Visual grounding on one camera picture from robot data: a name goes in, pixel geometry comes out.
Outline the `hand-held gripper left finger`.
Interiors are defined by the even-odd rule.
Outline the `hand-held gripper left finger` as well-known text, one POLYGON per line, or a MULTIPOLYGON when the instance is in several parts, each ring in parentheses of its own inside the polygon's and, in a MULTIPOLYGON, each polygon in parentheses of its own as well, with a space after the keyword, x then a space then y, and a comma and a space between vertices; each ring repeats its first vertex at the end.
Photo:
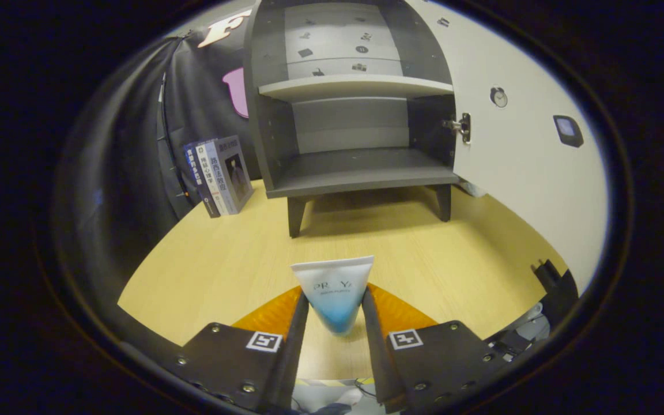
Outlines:
POLYGON ((309 307, 295 287, 231 325, 209 323, 180 349, 180 378, 249 412, 282 412, 292 404, 309 307))

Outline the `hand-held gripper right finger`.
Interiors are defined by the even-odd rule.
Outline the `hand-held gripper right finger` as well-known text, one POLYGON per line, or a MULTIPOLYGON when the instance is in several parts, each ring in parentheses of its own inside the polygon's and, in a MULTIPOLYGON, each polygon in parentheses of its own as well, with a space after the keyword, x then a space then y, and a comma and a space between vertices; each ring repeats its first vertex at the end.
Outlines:
POLYGON ((374 284, 362 310, 376 399, 386 412, 456 412, 495 377, 496 351, 463 322, 436 323, 374 284))

